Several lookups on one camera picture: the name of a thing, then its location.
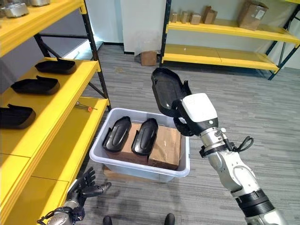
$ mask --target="shelving rack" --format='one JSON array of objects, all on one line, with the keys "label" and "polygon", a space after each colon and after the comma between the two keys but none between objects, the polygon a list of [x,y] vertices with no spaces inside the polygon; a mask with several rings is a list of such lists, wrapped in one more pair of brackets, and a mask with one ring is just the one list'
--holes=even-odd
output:
[{"label": "shelving rack", "polygon": [[[26,129],[0,129],[1,193],[0,224],[36,224],[47,212],[61,206],[68,187],[91,144],[105,109],[111,109],[100,61],[84,0],[52,0],[50,5],[29,7],[29,14],[16,19],[3,19],[0,28],[0,56],[34,36],[44,60],[60,56],[42,40],[39,32],[69,13],[80,9],[86,36],[52,35],[65,38],[86,38],[93,60],[75,60],[77,69],[71,75],[40,73],[32,67],[19,80],[37,75],[56,78],[60,89],[50,96],[18,94],[8,88],[1,95],[1,107],[7,104],[34,109],[36,118]],[[90,83],[97,73],[102,91]],[[80,97],[87,85],[104,99]],[[74,108],[77,101],[96,110]]]},{"label": "shelving rack", "polygon": [[[288,2],[300,3],[300,0],[286,0]],[[221,66],[233,66],[233,67],[245,67],[245,68],[256,68],[266,69],[271,72],[271,76],[268,80],[272,80],[273,77],[279,72],[284,64],[291,58],[300,46],[300,39],[289,33],[290,23],[293,19],[300,19],[296,16],[300,11],[300,5],[298,4],[286,24],[283,28],[273,27],[261,24],[257,30],[247,30],[238,27],[235,21],[216,19],[214,24],[192,25],[181,22],[170,22],[169,16],[171,11],[172,0],[166,0],[165,5],[165,19],[162,35],[162,46],[160,53],[160,64],[161,67],[164,61],[176,61],[176,62],[189,62],[189,63],[202,63],[211,65]],[[215,34],[225,34],[249,38],[258,38],[265,40],[273,40],[273,43],[264,53],[258,52],[246,52],[236,51],[231,49],[217,49],[200,46],[190,45],[170,45],[166,44],[167,33],[169,30],[183,30],[192,32],[206,32]],[[284,42],[278,65],[269,60],[268,54],[274,48],[278,41]],[[282,60],[283,53],[285,50],[286,43],[295,44],[292,51],[287,57]]]}]

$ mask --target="plastic storage bin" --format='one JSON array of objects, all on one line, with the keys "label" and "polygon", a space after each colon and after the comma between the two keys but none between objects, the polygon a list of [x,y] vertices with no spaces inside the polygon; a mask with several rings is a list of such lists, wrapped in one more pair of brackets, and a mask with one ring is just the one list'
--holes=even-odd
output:
[{"label": "plastic storage bin", "polygon": [[181,158],[176,171],[109,158],[106,154],[106,151],[102,147],[102,142],[105,139],[108,128],[113,127],[114,123],[123,116],[129,116],[132,123],[143,123],[149,118],[155,118],[159,125],[175,128],[173,118],[162,114],[114,108],[108,114],[106,121],[103,124],[90,150],[90,158],[92,160],[105,164],[111,171],[116,173],[157,180],[160,182],[169,182],[174,177],[185,177],[188,175],[190,170],[189,137],[181,136]]}]

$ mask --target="brown cardboard box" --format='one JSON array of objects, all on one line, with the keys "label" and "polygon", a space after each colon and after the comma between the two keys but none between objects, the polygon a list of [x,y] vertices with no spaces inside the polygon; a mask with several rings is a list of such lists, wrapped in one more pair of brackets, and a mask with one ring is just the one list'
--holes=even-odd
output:
[{"label": "brown cardboard box", "polygon": [[187,21],[188,21],[188,12],[183,11],[182,14],[181,14],[181,22],[182,23],[187,23]]},{"label": "brown cardboard box", "polygon": [[211,6],[207,6],[204,11],[203,15],[203,22],[205,24],[212,24],[214,23],[216,17],[217,17],[218,12],[215,10],[211,9]]},{"label": "brown cardboard box", "polygon": [[191,24],[198,25],[200,23],[201,16],[199,13],[192,13],[191,15]]},{"label": "brown cardboard box", "polygon": [[142,66],[155,66],[156,65],[156,51],[146,51],[141,53]]},{"label": "brown cardboard box", "polygon": [[157,138],[148,165],[176,170],[180,159],[180,133],[177,129],[158,126]]},{"label": "brown cardboard box", "polygon": [[107,155],[110,158],[113,158],[113,159],[116,159],[116,160],[147,165],[148,164],[148,157],[147,156],[139,156],[131,150],[131,145],[132,145],[133,140],[135,138],[136,131],[140,130],[140,128],[141,128],[141,124],[132,123],[131,124],[131,129],[129,131],[128,139],[127,139],[122,151],[119,151],[119,152],[116,152],[116,153],[106,151]]},{"label": "brown cardboard box", "polygon": [[171,22],[177,22],[177,13],[172,13]]},{"label": "brown cardboard box", "polygon": [[239,27],[256,30],[267,10],[263,3],[247,0],[238,17]]}]

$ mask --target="person's foot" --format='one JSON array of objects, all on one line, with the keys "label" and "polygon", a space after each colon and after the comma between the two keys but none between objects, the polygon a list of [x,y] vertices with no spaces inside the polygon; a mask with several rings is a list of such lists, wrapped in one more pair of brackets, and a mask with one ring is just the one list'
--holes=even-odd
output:
[{"label": "person's foot", "polygon": [[165,217],[165,225],[174,225],[175,224],[175,216],[172,213],[169,213]]},{"label": "person's foot", "polygon": [[102,225],[113,225],[112,219],[109,216],[104,217]]}]

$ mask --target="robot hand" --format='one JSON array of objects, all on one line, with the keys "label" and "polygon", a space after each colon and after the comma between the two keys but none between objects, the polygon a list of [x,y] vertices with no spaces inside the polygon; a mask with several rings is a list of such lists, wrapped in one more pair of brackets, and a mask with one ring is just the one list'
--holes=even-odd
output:
[{"label": "robot hand", "polygon": [[73,225],[83,220],[85,200],[89,197],[104,195],[112,185],[110,182],[95,185],[94,174],[95,171],[91,167],[81,178],[75,180],[67,193],[64,206],[47,213],[37,223],[46,225],[43,221],[49,219],[47,225]]}]

